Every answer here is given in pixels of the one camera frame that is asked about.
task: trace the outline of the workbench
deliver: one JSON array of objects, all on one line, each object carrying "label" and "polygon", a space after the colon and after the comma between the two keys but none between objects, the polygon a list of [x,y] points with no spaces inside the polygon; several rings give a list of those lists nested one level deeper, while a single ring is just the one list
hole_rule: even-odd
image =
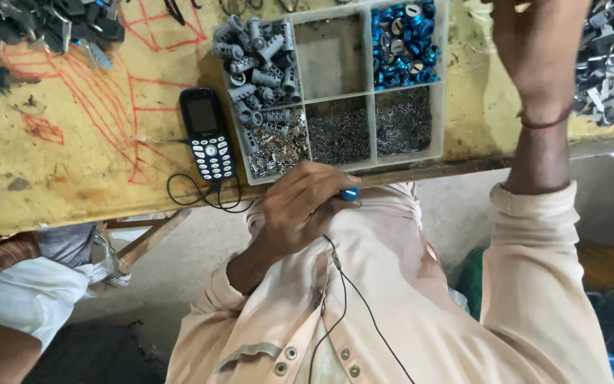
[{"label": "workbench", "polygon": [[[451,3],[444,155],[361,171],[366,186],[493,170],[511,162],[520,105],[490,38],[490,6],[479,0]],[[63,56],[24,44],[0,52],[0,62],[25,80],[0,94],[0,234],[181,208],[165,185],[177,172],[198,177],[190,148],[135,139],[184,138],[177,98],[192,86],[214,88],[231,121],[220,61],[209,54],[212,28],[226,20],[225,10],[243,20],[283,12],[279,0],[268,0],[259,11],[243,0],[199,4],[202,9],[195,10],[179,0],[186,20],[180,26],[162,1],[123,0],[127,35],[110,52],[115,62],[110,71],[92,69],[75,48]],[[300,0],[297,10],[333,5]],[[246,184],[234,135],[232,140],[243,199],[259,199],[267,186]],[[571,118],[570,143],[573,157],[614,153],[614,127]],[[179,189],[188,188],[193,197],[192,186],[180,182]],[[225,183],[222,201],[236,198],[234,182]]]}]

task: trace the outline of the light pink shirt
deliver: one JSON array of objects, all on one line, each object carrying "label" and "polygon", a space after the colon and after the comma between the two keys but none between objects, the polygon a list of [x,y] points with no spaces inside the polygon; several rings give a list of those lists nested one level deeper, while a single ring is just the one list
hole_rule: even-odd
[{"label": "light pink shirt", "polygon": [[[572,183],[549,195],[514,196],[494,187],[480,322],[451,300],[427,251],[415,185],[363,190],[363,207],[339,213],[328,235],[416,383],[612,383],[581,284],[575,191]],[[247,216],[251,233],[262,221],[258,210]],[[320,317],[329,329],[343,313],[330,252],[326,240],[315,240],[272,266],[249,297],[229,285],[226,263],[219,267],[182,321],[167,383],[294,383],[309,364],[303,358]],[[346,316],[329,339],[349,380],[408,383],[347,283],[346,292]]]}]

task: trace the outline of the phone button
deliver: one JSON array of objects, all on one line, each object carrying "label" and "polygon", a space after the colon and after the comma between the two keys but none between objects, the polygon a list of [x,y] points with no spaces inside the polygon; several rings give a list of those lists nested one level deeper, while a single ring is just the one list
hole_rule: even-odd
[{"label": "phone button", "polygon": [[215,148],[214,145],[208,145],[207,147],[205,147],[205,154],[207,154],[208,156],[214,156],[217,154],[217,148]]}]

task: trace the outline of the mobile phone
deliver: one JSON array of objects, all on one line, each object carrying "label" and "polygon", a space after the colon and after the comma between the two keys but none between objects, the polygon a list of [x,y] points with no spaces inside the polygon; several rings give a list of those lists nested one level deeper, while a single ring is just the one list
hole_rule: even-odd
[{"label": "mobile phone", "polygon": [[211,181],[234,177],[226,121],[215,92],[204,87],[189,88],[179,95],[179,106],[200,177]]}]

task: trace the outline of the phone screen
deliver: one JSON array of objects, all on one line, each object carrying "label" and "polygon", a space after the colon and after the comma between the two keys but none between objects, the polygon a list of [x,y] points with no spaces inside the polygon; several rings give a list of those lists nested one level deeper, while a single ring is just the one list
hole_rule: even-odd
[{"label": "phone screen", "polygon": [[188,100],[187,109],[194,132],[204,133],[217,130],[217,119],[212,107],[212,100],[208,98]]}]

